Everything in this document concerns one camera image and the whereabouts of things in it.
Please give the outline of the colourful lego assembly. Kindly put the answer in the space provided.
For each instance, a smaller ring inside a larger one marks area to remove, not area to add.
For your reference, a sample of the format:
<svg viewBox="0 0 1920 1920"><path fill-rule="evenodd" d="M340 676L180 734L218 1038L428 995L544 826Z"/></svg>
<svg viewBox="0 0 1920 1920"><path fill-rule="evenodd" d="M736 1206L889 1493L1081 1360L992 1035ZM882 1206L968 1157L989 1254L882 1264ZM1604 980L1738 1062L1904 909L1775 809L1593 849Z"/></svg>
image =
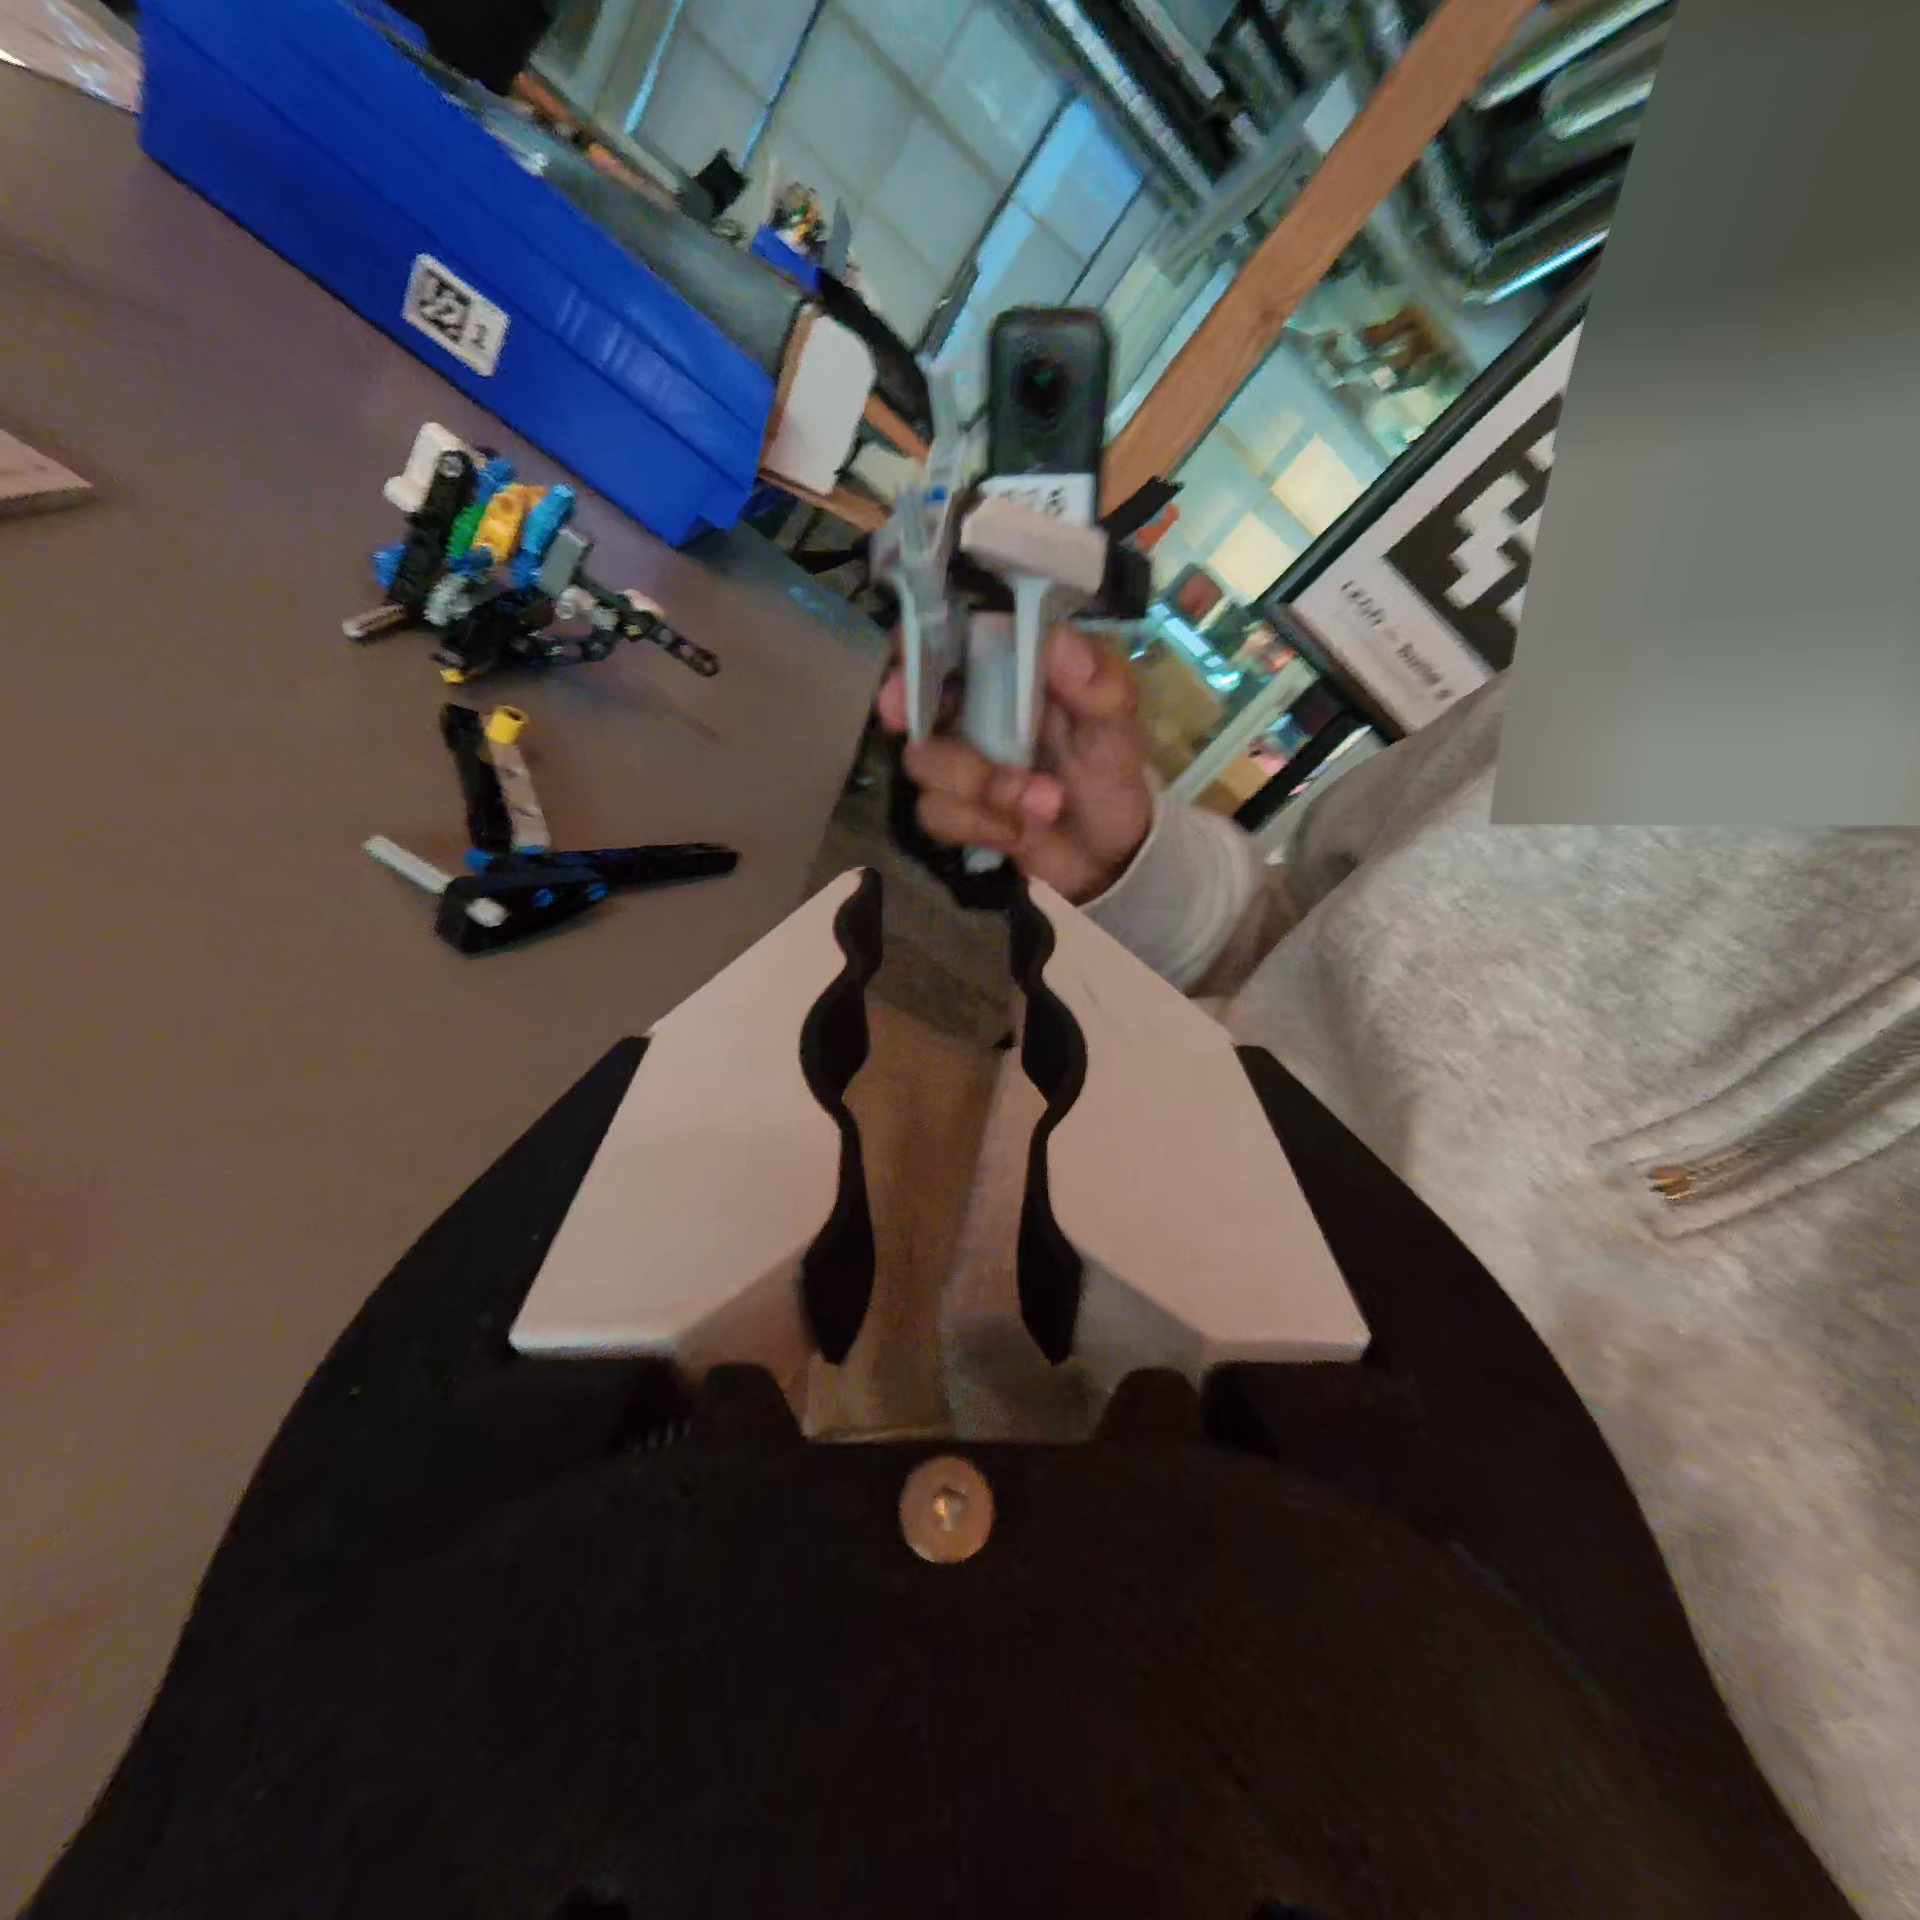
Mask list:
<svg viewBox="0 0 1920 1920"><path fill-rule="evenodd" d="M404 533L372 553L380 600L343 621L348 642L425 633L449 685L521 667L598 666L625 644L656 646L705 682L722 673L657 602L592 576L575 486L524 483L501 453L421 422L381 497Z"/></svg>

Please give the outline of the light grey sweatshirt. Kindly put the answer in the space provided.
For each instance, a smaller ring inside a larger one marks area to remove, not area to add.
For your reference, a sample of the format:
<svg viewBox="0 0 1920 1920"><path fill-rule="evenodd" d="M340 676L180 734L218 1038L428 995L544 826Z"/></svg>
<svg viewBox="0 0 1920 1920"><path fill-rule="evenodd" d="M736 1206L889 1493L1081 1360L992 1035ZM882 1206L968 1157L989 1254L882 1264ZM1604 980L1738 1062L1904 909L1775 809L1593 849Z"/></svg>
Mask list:
<svg viewBox="0 0 1920 1920"><path fill-rule="evenodd" d="M1304 809L1232 1030L1521 1307L1772 1788L1914 1916L1914 830L1498 826L1506 683Z"/></svg>

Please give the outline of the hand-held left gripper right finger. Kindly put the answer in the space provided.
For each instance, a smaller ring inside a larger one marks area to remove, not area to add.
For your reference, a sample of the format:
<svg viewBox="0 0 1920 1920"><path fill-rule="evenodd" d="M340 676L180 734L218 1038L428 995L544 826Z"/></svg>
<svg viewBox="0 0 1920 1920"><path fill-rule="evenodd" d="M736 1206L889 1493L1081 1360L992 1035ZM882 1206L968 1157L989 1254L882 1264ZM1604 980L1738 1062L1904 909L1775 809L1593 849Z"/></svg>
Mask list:
<svg viewBox="0 0 1920 1920"><path fill-rule="evenodd" d="M1039 1100L1015 1283L1045 1362L1093 1409L1136 1374L1357 1362L1372 1331L1230 1033L1046 884L1005 918Z"/></svg>

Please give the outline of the white panel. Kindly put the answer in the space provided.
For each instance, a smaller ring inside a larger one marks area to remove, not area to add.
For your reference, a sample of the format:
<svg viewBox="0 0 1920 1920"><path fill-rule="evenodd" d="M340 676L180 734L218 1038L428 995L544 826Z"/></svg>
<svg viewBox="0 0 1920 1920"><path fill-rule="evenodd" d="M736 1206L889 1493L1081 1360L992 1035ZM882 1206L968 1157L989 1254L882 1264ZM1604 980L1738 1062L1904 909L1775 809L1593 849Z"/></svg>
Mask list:
<svg viewBox="0 0 1920 1920"><path fill-rule="evenodd" d="M858 333L801 304L783 346L759 478L790 497L834 492L854 457L876 371Z"/></svg>

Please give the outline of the white lego beam yellow connector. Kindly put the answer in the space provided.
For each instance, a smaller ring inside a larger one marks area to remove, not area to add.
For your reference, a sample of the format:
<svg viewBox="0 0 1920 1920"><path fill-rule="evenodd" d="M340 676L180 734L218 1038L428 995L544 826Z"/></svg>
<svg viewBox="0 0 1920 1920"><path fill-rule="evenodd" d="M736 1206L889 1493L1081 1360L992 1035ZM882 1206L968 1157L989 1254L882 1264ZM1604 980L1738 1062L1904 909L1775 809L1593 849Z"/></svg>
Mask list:
<svg viewBox="0 0 1920 1920"><path fill-rule="evenodd" d="M508 704L492 708L482 720L482 756L508 813L512 850L546 856L553 850L553 835L521 750L526 726L526 710Z"/></svg>

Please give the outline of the black and blue lego assembly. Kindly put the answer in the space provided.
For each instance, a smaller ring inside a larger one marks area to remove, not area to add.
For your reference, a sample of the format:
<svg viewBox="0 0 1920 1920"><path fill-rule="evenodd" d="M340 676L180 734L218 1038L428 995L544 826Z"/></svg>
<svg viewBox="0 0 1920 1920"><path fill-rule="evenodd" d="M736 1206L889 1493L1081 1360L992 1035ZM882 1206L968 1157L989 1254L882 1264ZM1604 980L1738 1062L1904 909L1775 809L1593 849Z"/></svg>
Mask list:
<svg viewBox="0 0 1920 1920"><path fill-rule="evenodd" d="M620 893L726 878L738 853L719 843L485 853L439 892L434 938L455 954L504 954L592 916Z"/></svg>

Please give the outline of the black lego beam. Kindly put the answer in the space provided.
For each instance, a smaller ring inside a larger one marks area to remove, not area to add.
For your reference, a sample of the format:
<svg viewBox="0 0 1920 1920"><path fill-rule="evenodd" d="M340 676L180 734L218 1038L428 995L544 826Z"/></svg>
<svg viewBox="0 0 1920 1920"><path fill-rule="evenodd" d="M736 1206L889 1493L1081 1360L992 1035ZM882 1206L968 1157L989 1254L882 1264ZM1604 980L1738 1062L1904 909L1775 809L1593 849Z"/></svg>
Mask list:
<svg viewBox="0 0 1920 1920"><path fill-rule="evenodd" d="M439 731L460 779L468 850L486 857L512 853L512 813L492 762L482 714L465 704L442 704Z"/></svg>

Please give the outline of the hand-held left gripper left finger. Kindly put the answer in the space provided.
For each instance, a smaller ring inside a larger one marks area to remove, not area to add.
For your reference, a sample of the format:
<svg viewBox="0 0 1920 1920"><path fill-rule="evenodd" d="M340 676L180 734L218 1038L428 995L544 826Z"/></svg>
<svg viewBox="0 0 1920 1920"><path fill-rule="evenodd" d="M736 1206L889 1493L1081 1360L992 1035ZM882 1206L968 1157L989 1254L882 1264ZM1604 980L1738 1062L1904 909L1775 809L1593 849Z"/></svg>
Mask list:
<svg viewBox="0 0 1920 1920"><path fill-rule="evenodd" d="M801 1426L857 1344L876 1229L847 1089L882 884L834 878L644 1035L516 1320L530 1360L759 1368Z"/></svg>

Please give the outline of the wooden post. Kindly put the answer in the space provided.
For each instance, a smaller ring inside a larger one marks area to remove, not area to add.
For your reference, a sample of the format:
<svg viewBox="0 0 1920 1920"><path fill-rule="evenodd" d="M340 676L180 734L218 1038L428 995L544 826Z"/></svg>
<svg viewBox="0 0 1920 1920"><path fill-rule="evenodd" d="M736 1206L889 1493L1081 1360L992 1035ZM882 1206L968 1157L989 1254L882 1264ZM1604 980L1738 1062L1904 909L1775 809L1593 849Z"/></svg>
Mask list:
<svg viewBox="0 0 1920 1920"><path fill-rule="evenodd" d="M1502 54L1532 2L1444 2L1241 262L1105 446L1100 510L1167 478L1257 372L1286 318Z"/></svg>

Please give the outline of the person's right hand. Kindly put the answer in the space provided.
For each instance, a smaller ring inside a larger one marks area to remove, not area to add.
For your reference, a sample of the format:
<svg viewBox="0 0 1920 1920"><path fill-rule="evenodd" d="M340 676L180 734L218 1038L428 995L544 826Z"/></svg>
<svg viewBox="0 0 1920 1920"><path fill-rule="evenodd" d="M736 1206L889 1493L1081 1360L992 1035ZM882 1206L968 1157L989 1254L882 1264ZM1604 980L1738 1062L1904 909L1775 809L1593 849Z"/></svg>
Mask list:
<svg viewBox="0 0 1920 1920"><path fill-rule="evenodd" d="M934 849L1008 860L1074 905L1103 897L1157 820L1157 784L1136 682L1103 638L1054 626L1041 657L1045 704L1032 766L984 758L960 737L903 746L912 819Z"/></svg>

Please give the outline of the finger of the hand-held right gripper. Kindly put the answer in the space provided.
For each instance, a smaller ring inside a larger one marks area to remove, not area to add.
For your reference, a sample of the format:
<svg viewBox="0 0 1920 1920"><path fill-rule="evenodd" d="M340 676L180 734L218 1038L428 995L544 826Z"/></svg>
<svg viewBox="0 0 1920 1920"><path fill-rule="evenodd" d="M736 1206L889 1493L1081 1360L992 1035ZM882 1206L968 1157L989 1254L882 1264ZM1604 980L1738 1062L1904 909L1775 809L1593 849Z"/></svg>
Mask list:
<svg viewBox="0 0 1920 1920"><path fill-rule="evenodd" d="M948 682L965 661L965 620L948 572L975 469L957 388L950 362L927 368L927 456L900 483L872 540L872 579L895 600L903 731L910 740L933 737Z"/></svg>
<svg viewBox="0 0 1920 1920"><path fill-rule="evenodd" d="M1008 585L1041 582L1081 603L1100 597L1108 572L1103 528L1021 500L978 500L960 521L960 553Z"/></svg>

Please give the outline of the blue plastic bin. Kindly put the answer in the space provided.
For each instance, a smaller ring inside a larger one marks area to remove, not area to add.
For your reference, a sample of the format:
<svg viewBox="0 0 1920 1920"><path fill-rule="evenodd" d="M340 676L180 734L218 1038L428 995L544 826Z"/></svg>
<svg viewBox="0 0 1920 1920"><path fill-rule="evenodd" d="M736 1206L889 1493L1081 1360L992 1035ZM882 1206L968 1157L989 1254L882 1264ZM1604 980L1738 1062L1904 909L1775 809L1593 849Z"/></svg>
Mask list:
<svg viewBox="0 0 1920 1920"><path fill-rule="evenodd" d="M356 4L142 4L167 174L671 547L730 528L777 377Z"/></svg>

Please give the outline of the framed black-and-white marker poster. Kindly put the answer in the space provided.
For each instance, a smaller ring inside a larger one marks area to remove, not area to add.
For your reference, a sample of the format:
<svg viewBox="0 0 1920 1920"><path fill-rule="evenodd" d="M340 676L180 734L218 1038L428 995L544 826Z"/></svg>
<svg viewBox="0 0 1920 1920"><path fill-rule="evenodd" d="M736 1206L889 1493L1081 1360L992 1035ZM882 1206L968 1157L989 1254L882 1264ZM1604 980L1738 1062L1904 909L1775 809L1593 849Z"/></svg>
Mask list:
<svg viewBox="0 0 1920 1920"><path fill-rule="evenodd" d="M1512 661L1583 318L1541 318L1266 597L1392 737Z"/></svg>

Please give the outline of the paper sheet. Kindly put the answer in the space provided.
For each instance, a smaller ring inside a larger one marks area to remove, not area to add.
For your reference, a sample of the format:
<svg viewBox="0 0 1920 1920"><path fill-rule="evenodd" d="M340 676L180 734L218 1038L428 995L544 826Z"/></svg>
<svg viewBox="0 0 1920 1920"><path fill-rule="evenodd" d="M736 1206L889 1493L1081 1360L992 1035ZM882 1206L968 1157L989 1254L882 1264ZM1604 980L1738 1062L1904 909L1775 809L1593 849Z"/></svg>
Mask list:
<svg viewBox="0 0 1920 1920"><path fill-rule="evenodd" d="M89 506L98 490L57 457L2 427L2 521Z"/></svg>

